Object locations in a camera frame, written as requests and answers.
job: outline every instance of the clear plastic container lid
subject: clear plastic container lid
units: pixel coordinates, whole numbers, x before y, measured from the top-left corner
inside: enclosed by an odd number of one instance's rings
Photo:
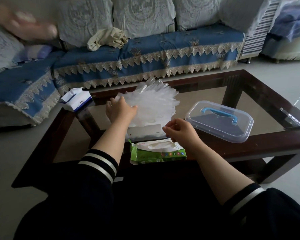
[[[248,113],[210,101],[197,102],[185,120],[194,128],[233,143],[245,142],[253,126]]]

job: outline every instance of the sleeve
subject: sleeve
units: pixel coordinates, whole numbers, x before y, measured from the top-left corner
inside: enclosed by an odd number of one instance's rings
[[[14,239],[109,237],[117,169],[111,156],[89,150],[67,177],[56,182],[47,199],[23,217]]]
[[[300,205],[280,190],[253,183],[223,206],[241,237],[300,239]]]

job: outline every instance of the hand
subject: hand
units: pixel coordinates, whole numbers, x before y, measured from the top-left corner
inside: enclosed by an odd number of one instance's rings
[[[124,97],[120,97],[119,101],[111,98],[110,101],[107,101],[105,113],[111,123],[120,121],[120,123],[127,123],[129,125],[131,120],[136,116],[137,108],[137,106],[131,107],[128,105]]]
[[[173,142],[178,142],[188,151],[194,152],[197,148],[205,145],[193,126],[183,119],[171,120],[162,129]]]

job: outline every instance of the blue handle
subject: blue handle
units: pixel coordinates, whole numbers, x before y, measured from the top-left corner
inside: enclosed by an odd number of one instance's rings
[[[237,124],[238,122],[238,117],[236,117],[235,115],[231,114],[231,113],[227,113],[227,112],[224,112],[222,110],[219,110],[219,109],[214,109],[214,108],[203,108],[201,110],[202,113],[205,113],[207,110],[210,110],[212,113],[215,113],[216,115],[219,115],[219,116],[223,116],[223,117],[232,117],[233,118],[233,121],[232,123],[233,124]]]

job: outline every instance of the blue sofa cover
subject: blue sofa cover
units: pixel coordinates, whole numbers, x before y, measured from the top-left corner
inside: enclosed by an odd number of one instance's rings
[[[0,73],[0,104],[17,109],[31,118],[33,125],[40,124],[60,98],[51,67],[64,54],[52,52],[44,60]]]
[[[136,82],[176,73],[229,68],[241,53],[245,35],[216,24],[193,31],[131,39],[122,49],[75,48],[53,65],[61,95],[71,88]]]

